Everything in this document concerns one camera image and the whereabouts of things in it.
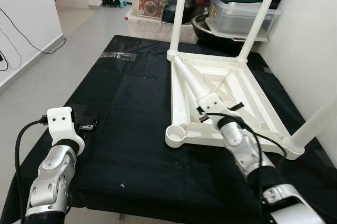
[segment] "clear plastic container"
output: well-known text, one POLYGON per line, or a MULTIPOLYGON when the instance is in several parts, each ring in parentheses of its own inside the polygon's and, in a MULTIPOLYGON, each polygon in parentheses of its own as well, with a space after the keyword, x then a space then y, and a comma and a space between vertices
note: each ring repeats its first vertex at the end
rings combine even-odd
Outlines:
MULTIPOLYGON (((230 2, 225 4, 220 0, 211 0, 209 17, 206 18, 206 23, 216 36, 246 38, 260 6, 261 3, 230 2)), ((267 41, 268 32, 280 14, 280 10, 268 10, 257 34, 256 41, 267 41)))

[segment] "clear tape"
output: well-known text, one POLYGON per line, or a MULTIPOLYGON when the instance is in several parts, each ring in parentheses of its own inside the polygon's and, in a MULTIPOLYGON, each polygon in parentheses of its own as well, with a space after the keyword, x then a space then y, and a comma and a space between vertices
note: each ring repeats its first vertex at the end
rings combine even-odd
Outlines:
POLYGON ((123 53, 123 52, 103 52, 102 55, 100 56, 100 58, 106 58, 106 57, 134 62, 137 57, 137 54, 123 53))

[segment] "floor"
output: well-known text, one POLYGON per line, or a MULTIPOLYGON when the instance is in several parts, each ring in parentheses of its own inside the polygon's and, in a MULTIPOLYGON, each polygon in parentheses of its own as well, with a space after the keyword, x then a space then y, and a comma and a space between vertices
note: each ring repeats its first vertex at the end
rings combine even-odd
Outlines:
POLYGON ((76 9, 65 6, 57 6, 56 8, 63 34, 66 37, 69 37, 97 11, 96 9, 76 9))
MULTIPOLYGON (((99 8, 88 12, 59 11, 67 37, 66 44, 53 55, 44 56, 6 92, 0 95, 0 211, 2 212, 9 184, 14 174, 14 144, 19 130, 28 122, 45 114, 47 109, 63 106, 83 77, 105 49, 111 38, 127 35, 124 15, 130 6, 99 8)), ((45 126, 30 128, 21 144, 21 160, 39 139, 45 126)), ((168 224, 171 222, 118 213, 74 208, 66 223, 81 224, 168 224)))

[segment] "black cloth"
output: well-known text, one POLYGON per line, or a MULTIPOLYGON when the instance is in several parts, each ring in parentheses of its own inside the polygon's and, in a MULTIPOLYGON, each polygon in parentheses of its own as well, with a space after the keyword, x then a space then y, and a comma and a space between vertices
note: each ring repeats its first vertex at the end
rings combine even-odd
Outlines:
MULTIPOLYGON (((257 199, 224 148, 184 145, 172 149, 164 134, 171 124, 169 43, 115 36, 105 52, 135 53, 135 61, 97 60, 65 105, 77 116, 99 117, 79 156, 70 191, 75 207, 121 212, 183 223, 258 223, 257 199)), ((187 43, 180 51, 229 56, 187 43)), ((304 120, 261 56, 248 66, 290 133, 304 120)), ((25 192, 51 147, 46 131, 22 164, 25 192)), ((280 157, 269 153, 276 162, 280 157)), ((336 223, 336 170, 317 140, 304 155, 286 160, 281 173, 328 223, 336 223)), ((1 224, 19 216, 12 181, 1 224)))

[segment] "black connector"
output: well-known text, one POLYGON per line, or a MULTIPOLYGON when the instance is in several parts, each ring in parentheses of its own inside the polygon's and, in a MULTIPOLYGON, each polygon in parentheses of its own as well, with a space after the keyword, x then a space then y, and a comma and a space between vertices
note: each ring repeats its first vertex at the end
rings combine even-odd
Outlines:
POLYGON ((208 119, 209 119, 209 117, 208 117, 207 115, 204 115, 204 116, 202 116, 202 117, 199 118, 199 121, 200 121, 201 123, 203 123, 204 121, 206 121, 206 120, 208 120, 208 119))
POLYGON ((236 104, 235 106, 229 108, 229 110, 235 112, 238 109, 241 109, 242 107, 244 107, 244 104, 242 102, 240 102, 239 104, 236 104))
POLYGON ((199 113, 200 115, 204 115, 204 113, 205 113, 205 111, 202 110, 202 108, 201 108, 200 106, 198 106, 198 107, 196 108, 196 110, 198 111, 198 113, 199 113))
POLYGON ((40 123, 43 125, 48 125, 48 117, 47 115, 42 115, 40 119, 40 123))

